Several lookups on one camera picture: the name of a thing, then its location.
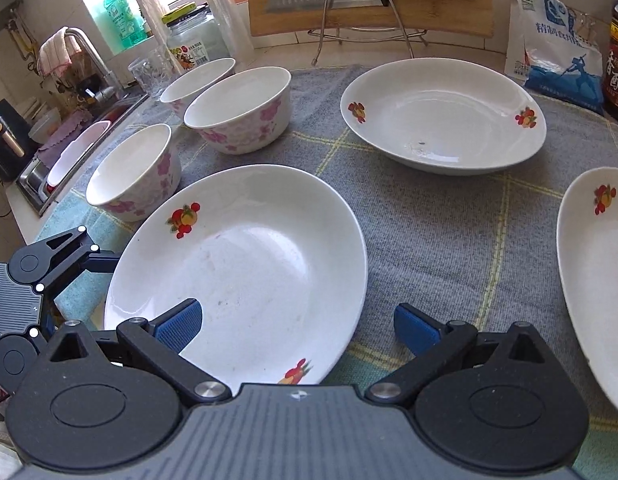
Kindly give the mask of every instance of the plaid tablecloth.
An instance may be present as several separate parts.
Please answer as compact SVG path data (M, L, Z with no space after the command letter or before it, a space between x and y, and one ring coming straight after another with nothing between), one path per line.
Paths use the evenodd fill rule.
M441 321L468 320L479 330L503 331L515 320L528 320L590 408L590 432L576 469L588 479L618 480L618 412L580 350L556 259L563 192L583 171L618 167L618 126L537 96L548 133L545 146L531 160L487 176L422 173L378 153L345 126L340 96L365 70L294 72L291 124L280 139L256 153L217 153L180 126L180 188L220 170L263 162L319 176L351 205L369 252L369 288L358 328L325 382L356 383L364 389L410 359L393 335L393 310L401 301ZM165 121L177 124L168 110L155 105L110 149L141 127ZM126 246L138 225L122 224L84 201L96 166L58 205L39 237L85 224L101 247ZM84 274L58 298L58 306L66 317L87 319L107 285L106 276Z

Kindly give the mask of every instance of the tablecloth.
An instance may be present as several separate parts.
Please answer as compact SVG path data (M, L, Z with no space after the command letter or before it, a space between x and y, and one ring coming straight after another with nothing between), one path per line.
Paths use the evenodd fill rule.
M583 171L618 167L618 126L537 96L548 132L536 156L486 176L423 173L383 156L346 127L340 96L365 70L295 71L291 123L278 140L255 153L223 155L185 126L177 127L183 165L179 189L220 170L263 162L319 176L351 205L369 253L369 288L358 328L325 383L356 383L364 389L411 358L393 334L393 310L402 301L443 322L468 320L479 330L503 331L515 320L527 320L590 409L590 432L575 468L588 479L618 480L618 412L580 350L556 259L563 193ZM177 125L166 108L153 105L109 150L141 127L165 121ZM97 163L58 204L39 237L84 224L102 248L124 248L138 225L123 224L84 201ZM107 285L106 276L83 274L58 298L58 306L66 317L87 319Z

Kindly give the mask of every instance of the yellow-green lid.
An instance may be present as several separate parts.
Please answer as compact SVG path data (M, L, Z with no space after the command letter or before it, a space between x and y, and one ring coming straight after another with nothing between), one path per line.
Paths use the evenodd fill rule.
M193 2L189 4L181 5L180 7L173 9L168 14L165 14L163 16L163 23L166 25L167 23L177 20L178 18L181 18L185 14L190 13L192 10L196 10L196 4Z

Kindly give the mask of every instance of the plate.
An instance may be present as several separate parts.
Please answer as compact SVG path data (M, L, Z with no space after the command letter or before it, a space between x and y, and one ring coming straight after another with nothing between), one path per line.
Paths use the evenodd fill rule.
M576 178L556 233L564 299L598 384L618 408L618 169Z
M286 166L243 166L183 189L138 229L113 274L106 330L186 298L203 307L181 355L227 384L319 383L365 300L358 221L328 184Z
M533 156L547 135L540 107L523 88L457 59L374 68L347 87L340 111L362 140L430 173L502 170Z

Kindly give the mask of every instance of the wooden cutting board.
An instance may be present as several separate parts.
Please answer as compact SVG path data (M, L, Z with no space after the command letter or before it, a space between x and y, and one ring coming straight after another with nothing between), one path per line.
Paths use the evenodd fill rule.
M404 26L462 32L491 37L494 34L492 0L393 0ZM322 10L267 13L268 0L249 0L252 36L320 29ZM391 7L356 7L327 12L327 28L395 27Z

